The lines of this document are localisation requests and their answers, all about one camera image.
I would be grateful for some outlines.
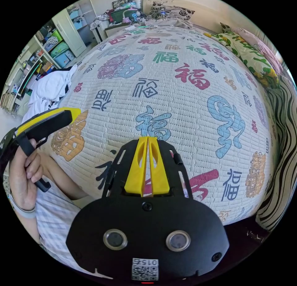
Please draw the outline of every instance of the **person's hand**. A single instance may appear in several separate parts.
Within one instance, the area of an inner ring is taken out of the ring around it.
[[[36,148],[36,141],[30,140]],[[18,147],[13,160],[9,163],[9,183],[16,204],[24,210],[35,207],[37,187],[34,184],[43,175],[40,155],[35,150],[29,157]]]

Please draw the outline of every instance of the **screw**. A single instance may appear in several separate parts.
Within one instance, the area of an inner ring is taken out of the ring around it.
[[[82,258],[82,254],[79,251],[74,251],[73,254],[75,255],[76,259],[81,259]]]
[[[142,204],[142,208],[143,208],[144,211],[149,212],[149,211],[152,210],[153,205],[150,202],[144,202]]]
[[[220,260],[221,257],[222,257],[222,253],[221,252],[215,253],[212,256],[211,261],[216,262],[216,261]]]

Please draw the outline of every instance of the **yellow bracket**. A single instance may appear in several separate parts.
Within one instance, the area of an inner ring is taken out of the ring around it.
[[[57,113],[63,112],[63,111],[67,111],[69,110],[71,112],[71,116],[72,116],[72,122],[70,124],[72,124],[74,122],[74,120],[81,114],[81,110],[80,109],[76,109],[76,108],[71,108],[71,107],[61,107],[55,110],[50,110],[48,112],[42,113],[39,116],[37,116],[36,118],[27,121],[26,123],[24,123],[23,125],[21,125],[17,132],[16,132],[16,136],[18,136],[19,134],[21,134],[23,131],[25,131],[26,129],[30,128],[31,126],[33,126],[34,124],[43,121],[44,119],[51,117],[53,115],[56,115]]]
[[[141,197],[143,196],[147,151],[148,138],[140,137],[124,187],[127,193],[140,194]]]
[[[148,138],[148,149],[153,195],[167,194],[169,184],[156,137]]]
[[[156,137],[139,138],[124,187],[125,191],[143,196],[147,148],[149,149],[152,193],[153,195],[167,194],[169,192],[169,184]],[[154,166],[153,158],[156,161],[156,167]]]

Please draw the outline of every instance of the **yellow handle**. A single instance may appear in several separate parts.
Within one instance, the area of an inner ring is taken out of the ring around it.
[[[50,110],[48,112],[42,113],[39,116],[37,116],[36,118],[26,122],[25,124],[21,125],[17,132],[16,132],[16,136],[18,136],[19,134],[21,134],[23,131],[25,131],[26,129],[30,128],[31,126],[33,126],[34,124],[48,118],[51,117],[57,113],[63,112],[65,110],[69,110],[71,112],[71,116],[72,116],[72,122],[70,124],[72,124],[74,122],[74,120],[81,114],[81,110],[80,109],[76,109],[76,108],[71,108],[71,107],[61,107],[61,108],[57,108],[55,110]]]

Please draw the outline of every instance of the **pillow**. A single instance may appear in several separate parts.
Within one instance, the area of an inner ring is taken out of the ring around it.
[[[266,58],[235,32],[204,35],[216,40],[233,52],[264,87],[278,88],[278,76]]]
[[[282,65],[262,40],[243,28],[232,28],[232,31],[238,33],[248,44],[260,51],[278,75],[283,73]]]
[[[154,19],[173,18],[181,20],[189,20],[195,11],[183,7],[162,5],[160,3],[153,3],[149,15]]]
[[[232,31],[230,26],[228,26],[228,25],[226,25],[226,24],[223,24],[223,23],[221,23],[221,22],[220,22],[220,24],[221,24],[221,26],[222,26],[222,32],[223,32],[223,33]]]

